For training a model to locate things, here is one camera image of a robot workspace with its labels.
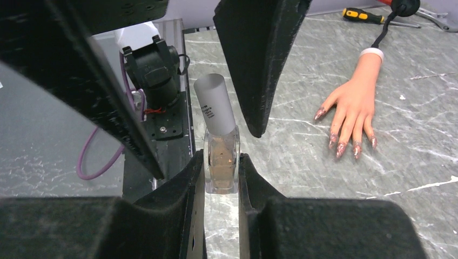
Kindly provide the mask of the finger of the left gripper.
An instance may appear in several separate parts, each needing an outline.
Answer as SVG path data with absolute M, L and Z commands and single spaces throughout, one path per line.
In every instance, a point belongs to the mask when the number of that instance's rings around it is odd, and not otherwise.
M 1 1 L 1 62 L 119 140 L 164 177 L 93 36 L 162 18 L 167 1 Z
M 265 133 L 277 83 L 311 1 L 224 0 L 213 21 L 249 132 Z

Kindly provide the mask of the clear nail polish bottle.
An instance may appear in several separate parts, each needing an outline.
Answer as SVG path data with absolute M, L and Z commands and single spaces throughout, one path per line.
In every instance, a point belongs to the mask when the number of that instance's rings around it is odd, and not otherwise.
M 217 73 L 194 82 L 203 114 L 205 190 L 209 194 L 238 192 L 240 135 L 235 122 L 225 79 Z

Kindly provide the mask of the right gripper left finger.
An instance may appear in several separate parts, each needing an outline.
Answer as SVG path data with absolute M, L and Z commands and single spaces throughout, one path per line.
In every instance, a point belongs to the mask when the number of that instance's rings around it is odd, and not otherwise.
M 1 258 L 204 258 L 203 152 L 134 203 L 1 199 Z

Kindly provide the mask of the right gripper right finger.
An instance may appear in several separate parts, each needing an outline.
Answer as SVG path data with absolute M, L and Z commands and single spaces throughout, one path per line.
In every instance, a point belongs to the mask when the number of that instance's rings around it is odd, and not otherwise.
M 426 258 L 410 217 L 394 202 L 291 198 L 242 154 L 241 258 Z

